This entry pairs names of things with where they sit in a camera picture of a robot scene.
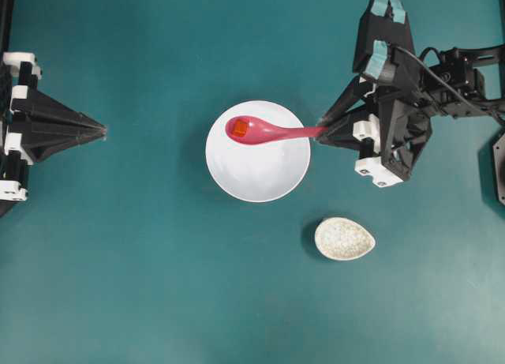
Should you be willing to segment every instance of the pink spoon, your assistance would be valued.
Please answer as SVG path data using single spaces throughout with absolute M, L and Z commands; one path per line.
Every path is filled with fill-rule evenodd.
M 242 144 L 262 144 L 296 137 L 318 137 L 327 127 L 286 128 L 272 125 L 263 119 L 241 115 L 226 124 L 226 135 Z

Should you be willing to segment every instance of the white bracket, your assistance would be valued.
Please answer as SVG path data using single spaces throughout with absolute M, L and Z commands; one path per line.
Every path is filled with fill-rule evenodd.
M 28 86 L 26 85 L 13 86 L 13 92 L 10 97 L 10 112 L 14 114 L 16 111 L 19 111 L 19 110 L 13 110 L 14 99 L 27 99 L 27 97 L 28 97 Z
M 359 141 L 367 138 L 372 139 L 373 151 L 375 153 L 380 152 L 380 122 L 374 114 L 368 116 L 368 121 L 354 123 L 353 136 Z
M 26 160 L 28 165 L 33 165 L 33 160 L 27 155 L 26 151 L 21 147 L 21 138 L 23 135 L 21 133 L 10 133 L 9 128 L 7 128 L 6 141 L 4 144 L 4 153 L 9 155 L 9 151 L 18 151 L 21 154 L 21 159 Z
M 22 62 L 29 62 L 32 64 L 32 74 L 35 74 L 39 80 L 42 79 L 42 70 L 37 64 L 35 54 L 30 52 L 4 52 L 3 62 L 7 66 L 10 66 L 10 74 L 12 74 L 13 77 L 19 76 Z
M 367 157 L 357 160 L 354 170 L 362 176 L 372 176 L 373 184 L 380 188 L 403 182 L 400 177 L 382 165 L 380 157 Z
M 26 201 L 28 192 L 18 181 L 0 180 L 0 200 Z
M 374 114 L 368 116 L 368 121 L 354 123 L 353 136 L 359 141 L 367 138 L 372 139 L 373 151 L 377 154 L 380 153 L 380 121 Z M 373 184 L 380 188 L 403 182 L 400 177 L 382 165 L 380 157 L 367 157 L 357 160 L 354 170 L 361 176 L 372 176 Z

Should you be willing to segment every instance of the speckled dish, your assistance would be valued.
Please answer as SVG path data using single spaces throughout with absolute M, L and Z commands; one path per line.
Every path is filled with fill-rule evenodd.
M 347 218 L 328 218 L 315 234 L 317 249 L 332 260 L 358 259 L 376 245 L 375 239 L 362 226 Z

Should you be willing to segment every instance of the blue tape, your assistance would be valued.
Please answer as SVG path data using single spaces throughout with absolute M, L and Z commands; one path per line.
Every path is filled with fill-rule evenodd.
M 383 17 L 386 15 L 388 3 L 391 4 L 391 8 L 393 9 L 393 21 L 404 24 L 406 11 L 403 9 L 403 5 L 400 0 L 373 0 L 373 5 L 370 11 L 378 17 Z
M 387 60 L 387 44 L 382 40 L 373 41 L 373 54 L 366 65 L 365 73 L 379 80 L 384 64 Z
M 393 8 L 393 21 L 404 24 L 406 12 L 403 9 L 402 2 L 400 0 L 389 0 L 389 2 Z
M 378 17 L 383 17 L 386 15 L 387 1 L 389 0 L 373 0 L 372 9 L 370 11 Z

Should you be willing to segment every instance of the teal table surface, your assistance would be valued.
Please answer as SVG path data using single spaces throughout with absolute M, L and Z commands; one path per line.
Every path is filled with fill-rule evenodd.
M 402 1 L 417 53 L 503 42 L 499 0 Z M 109 134 L 33 167 L 29 202 L 0 221 L 0 362 L 503 363 L 490 118 L 435 118 L 411 181 L 386 190 L 355 152 L 314 143 L 275 202 L 208 173 L 207 132 L 236 103 L 318 120 L 352 76 L 367 4 L 16 0 L 11 51 L 37 53 L 40 89 Z M 321 257 L 327 216 L 376 248 Z

